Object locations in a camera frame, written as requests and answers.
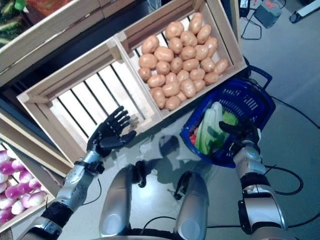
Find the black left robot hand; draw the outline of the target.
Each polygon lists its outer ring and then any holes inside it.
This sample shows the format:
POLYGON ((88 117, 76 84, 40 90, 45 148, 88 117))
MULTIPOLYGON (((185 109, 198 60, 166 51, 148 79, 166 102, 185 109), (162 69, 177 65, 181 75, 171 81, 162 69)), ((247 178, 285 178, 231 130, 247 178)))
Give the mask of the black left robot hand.
POLYGON ((101 157, 107 157, 112 150, 120 149, 130 143, 136 136, 135 130, 122 134, 130 125, 128 111, 119 106, 102 123, 98 125, 87 142, 87 151, 93 151, 101 157))

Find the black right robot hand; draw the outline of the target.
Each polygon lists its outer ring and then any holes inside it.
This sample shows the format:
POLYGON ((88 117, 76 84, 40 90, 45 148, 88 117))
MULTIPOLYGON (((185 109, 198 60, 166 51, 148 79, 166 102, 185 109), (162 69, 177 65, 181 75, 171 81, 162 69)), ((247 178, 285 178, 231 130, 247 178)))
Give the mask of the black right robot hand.
POLYGON ((223 121, 219 122, 220 129, 229 134, 232 144, 229 148, 234 154, 238 153, 244 147, 252 147, 261 153, 258 147, 260 141, 260 129, 257 128, 250 120, 240 121, 237 125, 231 125, 223 121))

